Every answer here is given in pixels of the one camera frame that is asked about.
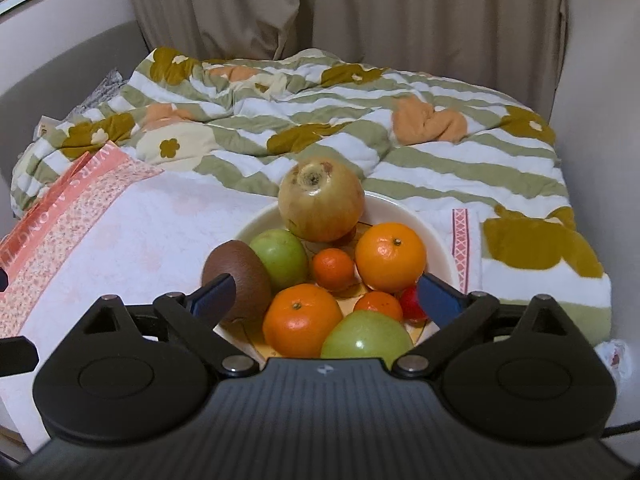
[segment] metal screw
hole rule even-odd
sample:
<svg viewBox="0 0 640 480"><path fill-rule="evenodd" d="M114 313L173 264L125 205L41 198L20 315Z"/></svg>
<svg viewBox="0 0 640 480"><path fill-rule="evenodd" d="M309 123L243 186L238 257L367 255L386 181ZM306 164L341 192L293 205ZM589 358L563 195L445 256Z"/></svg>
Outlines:
<svg viewBox="0 0 640 480"><path fill-rule="evenodd" d="M429 367L429 360L421 355L403 355L398 359L398 366L405 372L422 372Z"/></svg>
<svg viewBox="0 0 640 480"><path fill-rule="evenodd" d="M245 372L254 365L254 360L246 355L230 355L222 359L222 366L230 372Z"/></svg>

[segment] orange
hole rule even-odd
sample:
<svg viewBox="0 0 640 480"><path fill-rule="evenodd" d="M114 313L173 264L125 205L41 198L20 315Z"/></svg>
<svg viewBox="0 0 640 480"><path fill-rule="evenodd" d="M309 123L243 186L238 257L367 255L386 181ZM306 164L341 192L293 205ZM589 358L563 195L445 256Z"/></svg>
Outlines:
<svg viewBox="0 0 640 480"><path fill-rule="evenodd" d="M380 292L378 290L367 292L357 301L353 310L373 310L380 314L384 314L385 316L389 316L399 323L402 323L403 319L400 302L391 294Z"/></svg>
<svg viewBox="0 0 640 480"><path fill-rule="evenodd" d="M351 257L340 249L324 249L311 260L316 283L326 290L338 292L356 281Z"/></svg>
<svg viewBox="0 0 640 480"><path fill-rule="evenodd" d="M279 292L262 322L267 345L283 357L320 357L322 343L342 321L335 298L311 283Z"/></svg>
<svg viewBox="0 0 640 480"><path fill-rule="evenodd" d="M393 222L368 229L356 245L355 256L362 281L390 294L412 286L427 265L427 249L420 237Z"/></svg>

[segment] green apple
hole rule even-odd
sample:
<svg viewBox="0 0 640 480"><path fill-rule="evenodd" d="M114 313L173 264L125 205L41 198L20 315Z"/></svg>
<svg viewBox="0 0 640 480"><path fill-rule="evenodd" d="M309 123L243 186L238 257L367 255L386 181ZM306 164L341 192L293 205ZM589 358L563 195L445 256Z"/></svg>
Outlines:
<svg viewBox="0 0 640 480"><path fill-rule="evenodd" d="M309 260L300 240L289 231L269 229L257 235L249 247L267 269L274 294L306 282Z"/></svg>
<svg viewBox="0 0 640 480"><path fill-rule="evenodd" d="M372 310L356 310L345 317L324 340L322 359L380 357L393 362L414 347L400 323Z"/></svg>

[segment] pomegranate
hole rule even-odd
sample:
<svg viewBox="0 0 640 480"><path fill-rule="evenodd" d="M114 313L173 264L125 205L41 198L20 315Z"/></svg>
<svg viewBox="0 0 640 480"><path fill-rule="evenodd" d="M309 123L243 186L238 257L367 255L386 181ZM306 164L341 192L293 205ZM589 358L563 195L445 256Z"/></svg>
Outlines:
<svg viewBox="0 0 640 480"><path fill-rule="evenodd" d="M299 162L284 176L278 208L286 228L309 242L350 233L364 211L364 191L345 165L328 158Z"/></svg>

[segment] bowl rim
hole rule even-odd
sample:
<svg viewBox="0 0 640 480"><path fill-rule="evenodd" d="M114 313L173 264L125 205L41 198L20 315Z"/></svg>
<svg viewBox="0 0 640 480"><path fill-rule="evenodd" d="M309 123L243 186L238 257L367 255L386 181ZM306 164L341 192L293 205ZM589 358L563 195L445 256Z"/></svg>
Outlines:
<svg viewBox="0 0 640 480"><path fill-rule="evenodd" d="M451 254L451 252L449 250L447 250L446 248L446 244L444 243L444 240L442 239L442 236L440 235L440 233L436 230L435 227L433 227L433 225L431 225L431 223L423 218L421 218L421 216L418 215L417 212L413 211L412 209L409 209L407 206L399 203L398 201L394 200L393 198L390 198L388 196L379 194L379 193L375 193L372 191L366 191L364 192L365 196L371 196L374 197L376 199L379 200L383 200L384 202L389 202L390 204L399 207L400 209L402 209L405 213L407 213L408 215L412 216L416 221L420 222L420 224L423 225L423 227L425 229L427 229L427 231L431 232L431 235L433 235L433 237L440 243L440 247L444 250L444 253L446 255L445 259L447 262L447 267L448 267L448 271L449 271L449 278L450 278L450 282L449 285L453 286L455 289L459 289L460 284L458 283L458 270L456 269L456 263L455 260L453 259L453 255ZM273 209L277 209L278 208L278 201L275 200L273 203L261 208L260 210L258 210L254 216L248 221L246 222L244 225L242 225L242 227L240 229L238 229L238 231L236 232L234 239L235 240L239 240L240 239L240 235L242 234L242 232L244 232L245 230L247 230L255 221L257 221L258 218L260 218L261 216L271 212Z"/></svg>

